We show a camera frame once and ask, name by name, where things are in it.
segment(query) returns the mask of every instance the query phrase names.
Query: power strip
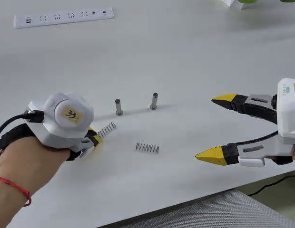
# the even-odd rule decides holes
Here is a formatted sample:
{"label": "power strip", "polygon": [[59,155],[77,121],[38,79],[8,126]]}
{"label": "power strip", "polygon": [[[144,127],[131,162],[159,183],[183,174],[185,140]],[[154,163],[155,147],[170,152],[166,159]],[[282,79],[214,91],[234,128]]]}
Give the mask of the power strip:
{"label": "power strip", "polygon": [[14,17],[14,28],[29,28],[45,25],[57,25],[89,20],[103,20],[114,18],[112,8],[95,8],[84,10],[63,10],[35,15],[25,15]]}

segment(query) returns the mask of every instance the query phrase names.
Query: coil spring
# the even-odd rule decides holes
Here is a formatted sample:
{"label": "coil spring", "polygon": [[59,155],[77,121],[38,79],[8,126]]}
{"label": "coil spring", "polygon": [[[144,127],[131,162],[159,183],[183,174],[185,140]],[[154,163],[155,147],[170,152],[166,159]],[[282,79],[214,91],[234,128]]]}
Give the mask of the coil spring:
{"label": "coil spring", "polygon": [[117,126],[111,122],[110,124],[106,125],[103,129],[97,132],[97,136],[103,138],[105,135],[113,131]]}
{"label": "coil spring", "polygon": [[159,146],[136,143],[136,150],[150,153],[159,153]]}

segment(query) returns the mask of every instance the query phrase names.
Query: black cable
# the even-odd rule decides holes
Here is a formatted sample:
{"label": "black cable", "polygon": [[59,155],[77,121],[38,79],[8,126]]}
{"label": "black cable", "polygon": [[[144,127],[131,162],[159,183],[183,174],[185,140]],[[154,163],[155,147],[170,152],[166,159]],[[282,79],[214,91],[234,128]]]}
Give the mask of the black cable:
{"label": "black cable", "polygon": [[252,194],[249,194],[248,196],[254,196],[254,195],[260,193],[260,192],[261,192],[262,190],[264,190],[265,188],[270,187],[270,186],[274,186],[274,185],[276,185],[276,184],[278,184],[278,183],[281,183],[282,181],[284,181],[284,180],[286,180],[287,178],[290,178],[290,177],[295,177],[295,175],[285,176],[285,177],[279,179],[278,181],[276,181],[276,182],[274,182],[274,183],[272,183],[272,184],[267,184],[267,185],[265,185],[264,187],[262,187],[259,191],[256,191],[255,193],[252,193]]}
{"label": "black cable", "polygon": [[24,114],[16,115],[16,116],[10,118],[9,120],[7,120],[5,123],[3,123],[0,126],[0,133],[5,129],[5,127],[7,127],[13,121],[18,120],[18,119],[28,119],[29,117],[30,117],[30,114],[24,113]]}

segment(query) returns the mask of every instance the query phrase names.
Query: white table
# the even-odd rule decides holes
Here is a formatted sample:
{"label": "white table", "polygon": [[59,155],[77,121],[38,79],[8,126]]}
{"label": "white table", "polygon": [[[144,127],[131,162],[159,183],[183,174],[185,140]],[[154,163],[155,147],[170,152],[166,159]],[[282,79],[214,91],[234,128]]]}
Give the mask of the white table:
{"label": "white table", "polygon": [[[117,17],[12,24],[15,14],[98,6]],[[77,91],[95,109],[93,128],[118,126],[91,156],[65,163],[10,227],[93,228],[295,170],[295,162],[260,169],[194,158],[276,128],[212,97],[275,94],[286,76],[295,78],[295,4],[238,11],[218,0],[0,1],[0,124],[32,99]],[[153,92],[156,111],[148,109]],[[136,142],[159,145],[159,155],[135,151]]]}

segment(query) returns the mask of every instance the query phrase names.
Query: plant leaf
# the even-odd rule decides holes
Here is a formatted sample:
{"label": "plant leaf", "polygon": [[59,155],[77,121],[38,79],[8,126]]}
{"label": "plant leaf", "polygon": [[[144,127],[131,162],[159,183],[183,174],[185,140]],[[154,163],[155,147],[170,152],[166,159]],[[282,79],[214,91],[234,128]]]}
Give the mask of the plant leaf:
{"label": "plant leaf", "polygon": [[280,0],[281,2],[295,2],[295,0]]}
{"label": "plant leaf", "polygon": [[255,3],[257,0],[238,0],[240,3]]}

